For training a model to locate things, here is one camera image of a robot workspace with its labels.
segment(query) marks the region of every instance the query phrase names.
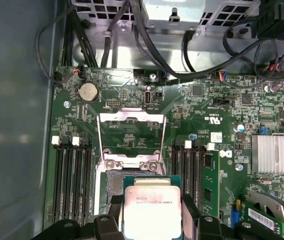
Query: blue connector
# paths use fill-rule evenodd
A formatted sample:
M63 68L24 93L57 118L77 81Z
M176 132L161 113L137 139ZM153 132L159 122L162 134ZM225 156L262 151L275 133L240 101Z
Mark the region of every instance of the blue connector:
M240 221L241 213L239 213L237 210L232 209L231 210L231 228L235 228L235 224Z

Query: motherboard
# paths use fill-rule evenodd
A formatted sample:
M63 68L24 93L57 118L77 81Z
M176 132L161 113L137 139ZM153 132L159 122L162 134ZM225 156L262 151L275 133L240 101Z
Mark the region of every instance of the motherboard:
M124 176L178 175L203 214L229 227L252 218L283 233L276 214L248 200L284 202L284 84L235 89L214 73L169 82L161 71L85 68L54 87L44 228L107 213Z

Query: white label sticker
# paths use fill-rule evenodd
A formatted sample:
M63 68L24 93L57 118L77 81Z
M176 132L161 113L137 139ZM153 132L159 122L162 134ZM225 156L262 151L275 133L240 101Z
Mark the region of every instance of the white label sticker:
M223 134L221 132L211 132L211 143L222 143Z
M258 221L260 224L263 224L267 228L274 231L274 222L267 217L264 217L263 215L257 213L256 211L253 211L252 209L248 209L248 215L253 218L254 220Z

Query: aluminum heatsink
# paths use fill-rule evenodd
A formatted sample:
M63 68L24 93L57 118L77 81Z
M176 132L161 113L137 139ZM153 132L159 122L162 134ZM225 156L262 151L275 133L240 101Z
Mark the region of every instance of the aluminum heatsink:
M253 135L252 172L284 174L284 135Z

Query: screw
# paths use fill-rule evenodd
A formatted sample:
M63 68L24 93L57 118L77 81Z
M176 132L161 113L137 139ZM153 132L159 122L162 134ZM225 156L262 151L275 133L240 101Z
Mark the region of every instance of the screw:
M106 168L107 169L112 169L114 167L114 163L112 162L112 161L108 161L107 163L106 163Z
M71 102L70 101L65 101L64 102L64 108L69 109L71 106Z
M240 163L238 163L237 165L235 165L235 170L237 170L237 171L242 171L243 168L244 168L243 165L240 164Z
M201 35L201 29L198 28L198 29L195 31L195 35L200 36L200 35Z
M155 171L155 170L157 169L157 165L154 164L154 163L152 163L152 164L150 165L150 169L151 169L152 171Z
M246 229L250 229L252 226L248 222L242 222L242 226L245 227Z
M123 24L121 25L121 31L124 32L126 30L126 26Z
M210 216L206 216L206 217L204 218L204 220L207 221L207 222L212 222L212 221L213 221L213 218L211 218Z
M154 74L154 73L151 73L149 77L150 77L150 80L152 82L154 82L156 80L156 74Z

